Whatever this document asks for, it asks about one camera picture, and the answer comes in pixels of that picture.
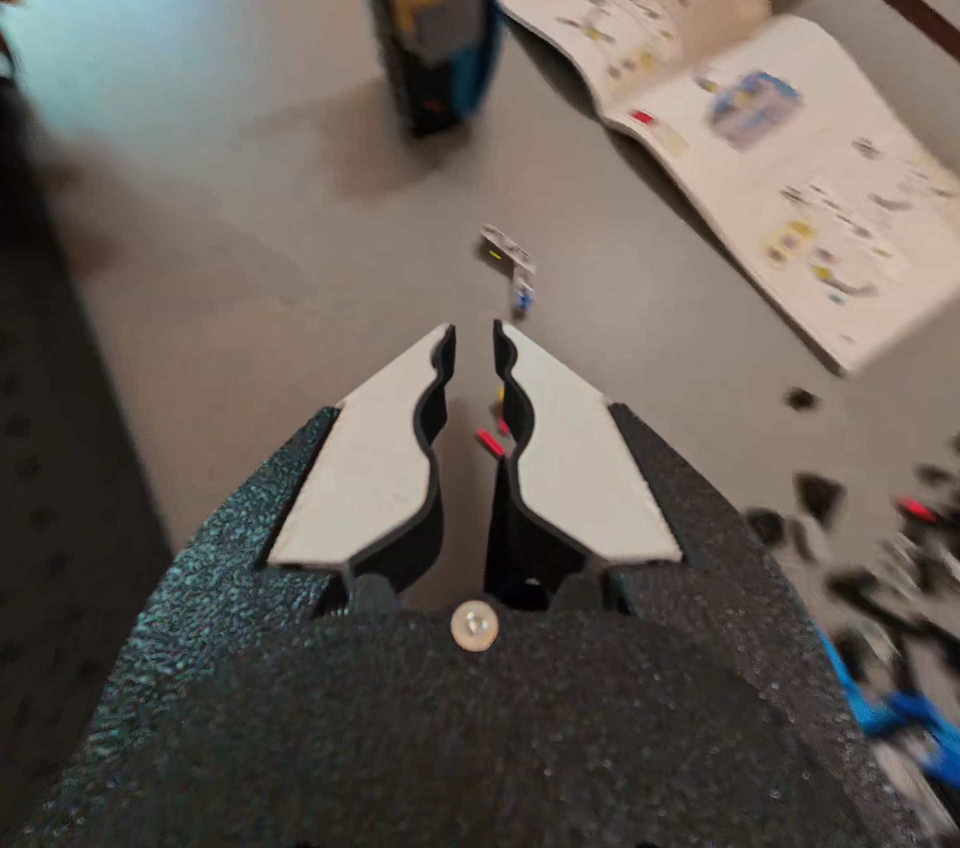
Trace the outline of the grey angled beam piece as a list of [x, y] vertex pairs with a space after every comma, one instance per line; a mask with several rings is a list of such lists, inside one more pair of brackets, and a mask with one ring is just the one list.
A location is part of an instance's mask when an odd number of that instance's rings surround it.
[[[497, 261], [488, 255], [488, 250], [494, 250], [502, 255], [502, 260]], [[535, 302], [535, 277], [536, 263], [531, 254], [523, 249], [516, 241], [511, 239], [502, 230], [492, 225], [484, 225], [478, 234], [478, 256], [488, 265], [493, 265], [510, 281], [510, 308], [512, 308], [512, 290], [514, 285], [527, 284], [534, 292]], [[515, 321], [524, 321], [511, 316]]]

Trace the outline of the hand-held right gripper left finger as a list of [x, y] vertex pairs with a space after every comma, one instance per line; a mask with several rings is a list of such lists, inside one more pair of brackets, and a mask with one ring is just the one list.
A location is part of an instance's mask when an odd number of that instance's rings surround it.
[[343, 593], [378, 575], [402, 593], [434, 565], [444, 516], [433, 445], [456, 341], [455, 326], [438, 325], [336, 405], [267, 566], [318, 570]]

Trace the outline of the grey desk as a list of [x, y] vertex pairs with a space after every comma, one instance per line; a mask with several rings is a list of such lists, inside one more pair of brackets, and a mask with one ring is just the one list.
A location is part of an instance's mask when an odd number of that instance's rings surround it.
[[406, 595], [478, 596], [496, 465], [506, 279], [482, 225], [537, 265], [523, 331], [630, 406], [738, 509], [846, 487], [836, 566], [873, 566], [893, 499], [958, 469], [958, 305], [852, 379], [728, 261], [578, 76], [504, 33], [473, 127], [408, 143], [366, 0], [25, 0], [10, 12], [41, 179], [174, 549], [319, 408], [456, 326], [437, 453], [436, 566]]

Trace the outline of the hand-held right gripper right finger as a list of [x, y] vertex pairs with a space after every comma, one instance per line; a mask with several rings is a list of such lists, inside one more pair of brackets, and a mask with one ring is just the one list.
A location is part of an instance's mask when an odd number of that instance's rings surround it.
[[625, 405], [503, 321], [493, 326], [512, 444], [497, 462], [484, 590], [547, 610], [586, 586], [601, 605], [623, 569], [676, 566], [683, 547], [627, 437]]

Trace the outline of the open instruction booklet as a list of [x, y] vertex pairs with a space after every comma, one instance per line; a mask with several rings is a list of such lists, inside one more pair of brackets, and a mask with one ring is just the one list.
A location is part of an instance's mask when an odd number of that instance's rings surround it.
[[844, 374], [958, 300], [958, 177], [770, 0], [498, 0]]

